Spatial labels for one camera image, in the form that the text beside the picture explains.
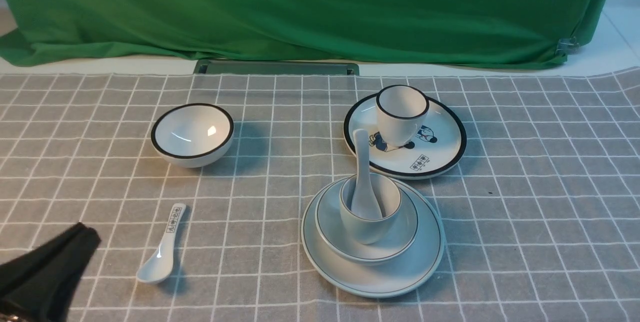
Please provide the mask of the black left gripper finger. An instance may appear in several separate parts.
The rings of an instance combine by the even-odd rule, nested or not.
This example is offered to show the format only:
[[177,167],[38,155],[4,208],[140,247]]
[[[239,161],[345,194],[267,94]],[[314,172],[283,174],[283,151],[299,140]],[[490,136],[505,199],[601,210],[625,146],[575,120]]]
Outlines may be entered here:
[[57,256],[61,256],[64,248],[70,247],[72,242],[79,240],[89,231],[88,226],[78,222],[36,249],[2,263],[0,266],[1,292],[8,293],[19,284],[25,283],[33,274],[43,270],[46,264]]
[[44,269],[8,293],[2,293],[3,322],[66,322],[76,288],[101,243],[98,232],[87,234],[62,250]]

